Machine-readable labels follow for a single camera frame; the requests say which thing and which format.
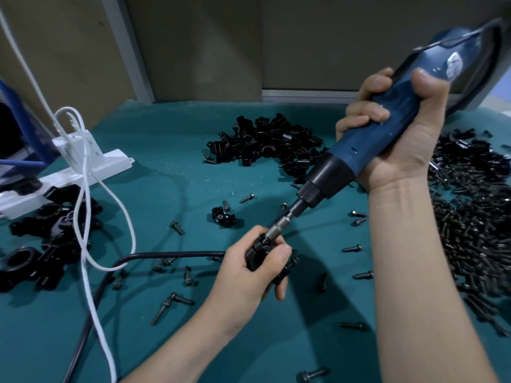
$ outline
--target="white power cord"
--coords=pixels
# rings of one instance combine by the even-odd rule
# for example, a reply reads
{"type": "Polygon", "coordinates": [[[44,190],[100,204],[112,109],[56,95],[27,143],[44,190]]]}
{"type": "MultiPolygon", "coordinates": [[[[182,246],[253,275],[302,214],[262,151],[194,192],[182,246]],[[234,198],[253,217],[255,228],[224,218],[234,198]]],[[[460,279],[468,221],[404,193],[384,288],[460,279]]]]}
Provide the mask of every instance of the white power cord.
{"type": "Polygon", "coordinates": [[[14,39],[14,37],[11,33],[11,30],[9,28],[9,25],[7,24],[7,21],[5,19],[5,16],[3,15],[3,11],[1,8],[0,8],[0,25],[2,26],[3,31],[7,37],[7,40],[11,44],[11,47],[12,47],[14,53],[16,54],[16,57],[18,58],[19,62],[22,64],[22,67],[25,70],[25,73],[29,77],[29,80],[32,83],[32,86],[34,87],[34,89],[37,93],[37,96],[39,97],[39,100],[41,101],[42,105],[44,106],[44,109],[46,110],[46,112],[48,113],[50,118],[52,119],[54,126],[57,129],[57,132],[62,136],[63,139],[65,139],[67,141],[67,143],[71,147],[73,147],[73,144],[72,144],[68,134],[66,133],[66,131],[64,130],[64,128],[61,126],[60,122],[57,119],[57,117],[59,115],[61,115],[62,113],[66,113],[71,120],[72,126],[77,131],[77,133],[82,137],[83,142],[84,142],[84,156],[83,156],[83,169],[82,169],[83,183],[82,183],[80,193],[78,195],[78,199],[76,201],[76,205],[75,205],[75,208],[73,211],[73,229],[75,231],[76,239],[77,239],[78,243],[80,244],[80,248],[81,248],[80,263],[81,263],[82,279],[83,279],[85,296],[87,299],[87,304],[89,307],[90,315],[92,316],[94,327],[96,329],[96,332],[98,333],[98,338],[99,338],[99,341],[101,344],[101,348],[103,349],[103,352],[105,353],[105,356],[106,356],[106,360],[108,361],[108,367],[110,369],[110,380],[112,383],[116,383],[117,382],[117,370],[116,370],[115,361],[113,359],[112,352],[111,352],[110,348],[108,347],[108,343],[106,341],[103,327],[101,326],[101,322],[99,320],[98,313],[96,311],[96,307],[94,306],[92,290],[90,289],[90,283],[89,283],[89,279],[88,279],[86,264],[88,261],[96,269],[99,269],[99,270],[102,270],[105,272],[111,272],[111,271],[122,269],[123,267],[126,266],[126,264],[122,264],[115,268],[106,268],[106,267],[98,264],[91,257],[91,255],[89,254],[89,252],[87,250],[87,241],[88,241],[88,236],[89,236],[89,232],[90,232],[90,219],[92,217],[92,208],[90,205],[90,188],[88,185],[88,175],[89,174],[98,181],[99,185],[102,186],[106,190],[106,192],[108,192],[110,194],[110,196],[112,196],[112,198],[117,202],[119,207],[122,209],[124,216],[126,218],[126,222],[128,223],[128,228],[129,228],[130,234],[131,234],[131,243],[132,243],[131,244],[131,254],[133,254],[135,252],[136,247],[137,247],[137,241],[135,238],[135,231],[133,229],[133,224],[131,223],[131,218],[129,217],[128,211],[126,210],[126,207],[124,206],[124,204],[101,180],[99,180],[94,175],[93,170],[90,167],[90,164],[89,164],[90,145],[86,138],[86,129],[85,129],[85,124],[83,122],[83,118],[80,115],[80,113],[78,112],[78,110],[76,110],[72,107],[63,107],[63,108],[57,110],[57,112],[55,114],[52,112],[52,110],[50,109],[50,107],[48,105],[48,102],[44,98],[44,96],[41,92],[41,89],[39,88],[39,85],[37,84],[37,82],[34,78],[34,75],[32,75],[32,72],[30,71],[29,66],[25,62],[25,60],[16,44],[16,40],[14,39]],[[79,216],[78,214],[80,212],[80,205],[82,204],[84,194],[85,194],[85,223],[84,223],[84,231],[83,231],[83,236],[82,236],[81,232],[80,232],[80,226],[78,223],[78,216],[79,216]]]}

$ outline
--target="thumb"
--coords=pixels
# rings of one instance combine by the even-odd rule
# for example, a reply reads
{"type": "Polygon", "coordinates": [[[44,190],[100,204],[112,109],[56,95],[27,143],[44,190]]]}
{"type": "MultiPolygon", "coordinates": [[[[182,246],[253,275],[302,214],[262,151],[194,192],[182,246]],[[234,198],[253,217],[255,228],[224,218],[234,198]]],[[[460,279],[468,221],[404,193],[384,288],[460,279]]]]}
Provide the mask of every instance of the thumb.
{"type": "Polygon", "coordinates": [[[273,278],[278,276],[291,256],[291,246],[279,244],[266,256],[263,264],[254,272],[261,293],[265,290],[273,278]]]}
{"type": "Polygon", "coordinates": [[[449,82],[435,78],[421,68],[413,70],[411,82],[415,93],[423,99],[414,123],[439,134],[444,124],[449,82]]]}

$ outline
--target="white label on screwdriver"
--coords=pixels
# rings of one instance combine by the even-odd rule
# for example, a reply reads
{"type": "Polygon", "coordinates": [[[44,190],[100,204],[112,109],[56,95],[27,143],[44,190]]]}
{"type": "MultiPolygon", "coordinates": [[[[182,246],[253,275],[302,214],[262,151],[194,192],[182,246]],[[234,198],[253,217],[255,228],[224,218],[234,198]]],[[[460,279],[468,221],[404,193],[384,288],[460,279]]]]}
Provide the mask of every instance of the white label on screwdriver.
{"type": "Polygon", "coordinates": [[[452,82],[463,71],[463,60],[457,52],[453,52],[447,59],[447,80],[452,82]]]}

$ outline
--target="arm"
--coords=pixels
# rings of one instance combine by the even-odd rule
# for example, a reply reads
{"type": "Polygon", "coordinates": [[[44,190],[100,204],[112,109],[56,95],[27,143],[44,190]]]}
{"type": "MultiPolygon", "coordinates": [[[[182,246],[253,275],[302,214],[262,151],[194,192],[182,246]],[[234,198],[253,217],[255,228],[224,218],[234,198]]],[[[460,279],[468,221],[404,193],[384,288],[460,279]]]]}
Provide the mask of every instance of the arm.
{"type": "MultiPolygon", "coordinates": [[[[392,70],[370,76],[359,102],[337,123],[337,138],[388,111],[365,101],[392,84],[392,70]]],[[[392,383],[498,380],[456,290],[436,228],[427,172],[444,123],[446,82],[415,70],[423,98],[414,122],[358,180],[369,192],[377,342],[383,381],[392,383]]]]}
{"type": "MultiPolygon", "coordinates": [[[[267,229],[256,226],[225,253],[213,288],[200,309],[148,360],[122,383],[193,383],[252,318],[284,268],[291,247],[284,239],[255,272],[247,269],[245,252],[267,229]]],[[[286,295],[287,278],[275,287],[279,301],[286,295]]]]}

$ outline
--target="green table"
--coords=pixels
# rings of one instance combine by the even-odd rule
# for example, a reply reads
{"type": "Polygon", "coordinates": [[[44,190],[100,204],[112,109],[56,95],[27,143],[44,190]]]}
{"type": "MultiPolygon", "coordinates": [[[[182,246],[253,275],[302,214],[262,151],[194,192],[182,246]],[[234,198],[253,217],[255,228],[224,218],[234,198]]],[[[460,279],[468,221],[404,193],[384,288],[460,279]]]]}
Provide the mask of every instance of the green table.
{"type": "MultiPolygon", "coordinates": [[[[231,133],[239,115],[254,119],[283,113],[291,122],[314,129],[326,146],[334,142],[334,124],[342,106],[269,103],[175,102],[140,106],[128,102],[108,116],[93,134],[104,152],[120,148],[135,163],[130,170],[106,180],[126,205],[137,233],[137,251],[224,250],[255,224],[267,225],[280,204],[295,199],[291,178],[278,162],[260,159],[252,167],[239,161],[203,164],[205,144],[220,131],[231,133]],[[248,193],[255,198],[244,204],[248,193]],[[237,224],[223,229],[211,219],[211,209],[228,200],[237,224]],[[186,232],[169,229],[177,220],[186,232]]],[[[511,143],[511,120],[484,109],[457,113],[451,128],[489,129],[497,151],[511,143]]],[[[50,170],[64,167],[58,161],[50,170]]],[[[92,256],[110,266],[129,253],[130,237],[122,212],[104,190],[95,185],[92,195],[104,207],[102,231],[92,235],[92,256]]],[[[201,382],[291,382],[298,371],[330,367],[324,381],[374,382],[380,380],[374,334],[374,284],[351,276],[372,269],[368,224],[354,228],[347,213],[367,211],[367,196],[346,188],[334,199],[304,212],[287,229],[285,238],[297,249],[300,265],[290,276],[284,302],[265,300],[236,337],[211,363],[201,382]],[[360,253],[343,254],[343,247],[361,244],[360,253]],[[318,277],[330,274],[328,291],[315,293],[318,277]],[[339,321],[365,321],[367,333],[343,330],[339,321]]],[[[0,225],[0,247],[9,252],[22,245],[40,247],[38,238],[9,235],[0,225]]],[[[206,258],[178,259],[162,274],[151,273],[156,260],[130,263],[129,276],[119,291],[107,289],[99,308],[107,340],[120,376],[126,376],[151,355],[199,308],[215,280],[218,263],[206,258]],[[182,286],[185,265],[198,281],[182,286]],[[174,304],[157,326],[149,325],[170,292],[197,302],[174,304]]],[[[93,289],[103,276],[90,271],[93,289]]],[[[23,282],[0,295],[0,370],[2,382],[58,382],[75,348],[86,303],[79,270],[71,266],[54,292],[35,292],[23,282]]],[[[511,323],[511,312],[504,317],[511,323]]],[[[511,381],[511,340],[497,337],[488,324],[475,322],[477,331],[502,381],[511,381]]],[[[96,337],[89,338],[75,381],[103,382],[109,375],[96,337]]]]}

